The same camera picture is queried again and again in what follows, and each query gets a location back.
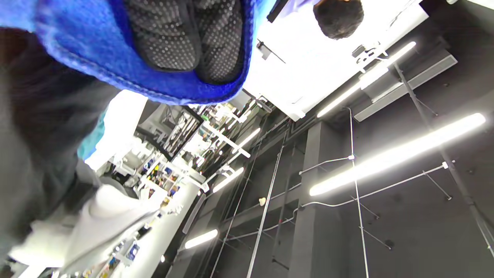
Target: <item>ceiling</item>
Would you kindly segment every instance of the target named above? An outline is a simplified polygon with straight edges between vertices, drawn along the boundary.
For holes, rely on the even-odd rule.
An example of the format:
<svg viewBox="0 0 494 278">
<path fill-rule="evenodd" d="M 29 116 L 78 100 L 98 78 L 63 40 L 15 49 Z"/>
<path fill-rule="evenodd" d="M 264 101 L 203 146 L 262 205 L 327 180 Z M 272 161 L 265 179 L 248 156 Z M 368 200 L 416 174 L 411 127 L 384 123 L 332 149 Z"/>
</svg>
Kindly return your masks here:
<svg viewBox="0 0 494 278">
<path fill-rule="evenodd" d="M 285 63 L 276 55 L 264 60 L 259 51 L 254 53 L 244 89 L 266 97 L 296 121 L 428 17 L 417 0 L 362 2 L 366 14 L 361 26 L 338 41 L 321 33 L 311 8 L 266 21 L 258 39 Z M 352 52 L 360 45 L 378 50 L 357 65 Z"/>
</svg>

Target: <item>ceiling light fixture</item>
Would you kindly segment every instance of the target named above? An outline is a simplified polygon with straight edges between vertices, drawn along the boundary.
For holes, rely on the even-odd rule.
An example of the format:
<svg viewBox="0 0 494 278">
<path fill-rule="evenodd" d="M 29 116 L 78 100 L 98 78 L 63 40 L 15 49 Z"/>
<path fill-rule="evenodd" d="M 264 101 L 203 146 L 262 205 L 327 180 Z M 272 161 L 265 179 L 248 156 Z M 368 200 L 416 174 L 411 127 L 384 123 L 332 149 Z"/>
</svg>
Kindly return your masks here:
<svg viewBox="0 0 494 278">
<path fill-rule="evenodd" d="M 213 193 L 218 192 L 220 189 L 225 187 L 229 182 L 231 182 L 234 178 L 238 177 L 241 173 L 244 172 L 244 168 L 241 167 L 240 169 L 236 170 L 233 174 L 231 174 L 229 177 L 224 179 L 222 182 L 220 182 L 217 186 L 213 188 Z"/>
<path fill-rule="evenodd" d="M 192 248 L 192 247 L 197 246 L 199 244 L 202 244 L 208 240 L 215 238 L 217 235 L 218 235 L 218 230 L 212 230 L 212 231 L 209 231 L 205 234 L 202 234 L 196 238 L 193 238 L 193 239 L 187 241 L 185 243 L 185 249 L 189 249 L 189 248 Z"/>
<path fill-rule="evenodd" d="M 254 130 L 254 132 L 252 132 L 249 136 L 247 136 L 247 138 L 245 138 L 240 144 L 239 144 L 239 148 L 242 148 L 243 146 L 245 146 L 245 144 L 247 144 L 250 140 L 252 140 L 252 138 L 254 138 L 254 136 L 256 136 L 259 132 L 261 131 L 261 128 L 257 128 L 256 130 Z M 232 153 L 236 153 L 238 151 L 239 148 L 235 148 L 232 150 Z"/>
<path fill-rule="evenodd" d="M 342 185 L 351 183 L 355 180 L 359 180 L 372 174 L 384 171 L 406 160 L 409 160 L 427 150 L 448 142 L 453 138 L 456 138 L 480 126 L 485 121 L 485 117 L 480 113 L 464 117 L 459 121 L 442 127 L 436 131 L 430 132 L 425 136 L 376 155 L 351 168 L 350 170 L 347 170 L 317 185 L 314 185 L 310 189 L 309 194 L 311 196 L 323 194 Z"/>
<path fill-rule="evenodd" d="M 388 59 L 383 60 L 380 62 L 376 68 L 374 68 L 371 72 L 367 72 L 366 75 L 368 76 L 364 80 L 361 80 L 354 86 L 352 86 L 350 89 L 348 89 L 346 92 L 344 92 L 341 96 L 339 96 L 337 99 L 332 101 L 330 104 L 328 104 L 326 107 L 324 107 L 318 114 L 317 117 L 320 118 L 326 113 L 328 113 L 330 110 L 333 108 L 337 107 L 340 103 L 342 103 L 345 99 L 347 99 L 349 96 L 351 96 L 353 93 L 355 93 L 358 89 L 364 89 L 368 85 L 372 84 L 372 82 L 376 81 L 379 79 L 382 75 L 384 75 L 390 65 L 392 65 L 394 62 L 398 61 L 405 53 L 410 51 L 414 46 L 416 45 L 415 42 L 411 42 L 407 44 L 405 47 L 400 49 L 398 52 L 396 52 L 394 55 L 390 56 Z"/>
</svg>

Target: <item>dark hair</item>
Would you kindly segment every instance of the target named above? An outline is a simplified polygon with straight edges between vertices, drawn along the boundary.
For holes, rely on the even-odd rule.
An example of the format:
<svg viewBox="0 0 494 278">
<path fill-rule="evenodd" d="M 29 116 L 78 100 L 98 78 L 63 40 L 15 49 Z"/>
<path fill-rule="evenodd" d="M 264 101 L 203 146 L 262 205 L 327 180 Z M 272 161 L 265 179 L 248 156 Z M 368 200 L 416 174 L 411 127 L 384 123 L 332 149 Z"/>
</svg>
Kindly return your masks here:
<svg viewBox="0 0 494 278">
<path fill-rule="evenodd" d="M 322 0 L 314 15 L 326 37 L 339 40 L 351 36 L 364 19 L 360 0 Z"/>
</svg>

